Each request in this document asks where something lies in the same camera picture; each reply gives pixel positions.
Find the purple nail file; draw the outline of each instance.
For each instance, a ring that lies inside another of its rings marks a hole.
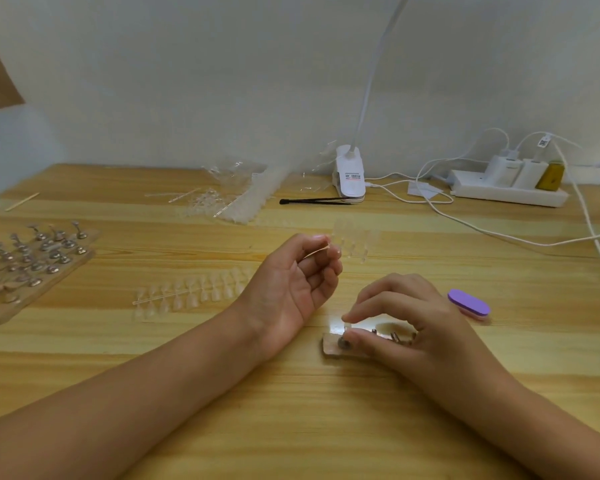
[[[485,317],[491,313],[491,309],[485,302],[462,290],[451,290],[447,297],[452,303],[455,303],[457,306],[460,306],[479,317]]]

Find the power strip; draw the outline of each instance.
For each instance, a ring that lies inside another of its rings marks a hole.
[[[456,197],[499,200],[544,207],[561,207],[569,197],[569,194],[561,189],[551,192],[538,189],[494,187],[484,183],[484,174],[476,171],[451,170],[447,181],[451,186],[451,195]]]

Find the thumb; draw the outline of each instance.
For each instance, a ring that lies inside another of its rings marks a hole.
[[[416,355],[419,353],[362,328],[349,328],[345,330],[342,338],[350,342],[354,349],[405,376],[408,376],[414,367]]]

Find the white wall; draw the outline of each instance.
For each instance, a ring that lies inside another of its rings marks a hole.
[[[27,104],[0,109],[0,192],[64,160],[39,112]]]
[[[0,0],[0,56],[70,161],[299,159],[350,138],[397,1]],[[493,125],[600,160],[600,0],[409,2],[360,138],[367,173],[456,156]]]

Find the white paper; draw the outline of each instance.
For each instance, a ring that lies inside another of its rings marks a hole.
[[[439,193],[442,193],[442,190],[437,189],[433,185],[429,185],[424,182],[418,182],[417,185],[415,182],[409,182],[409,188],[407,190],[407,193],[416,197],[426,197],[428,199],[432,199]]]

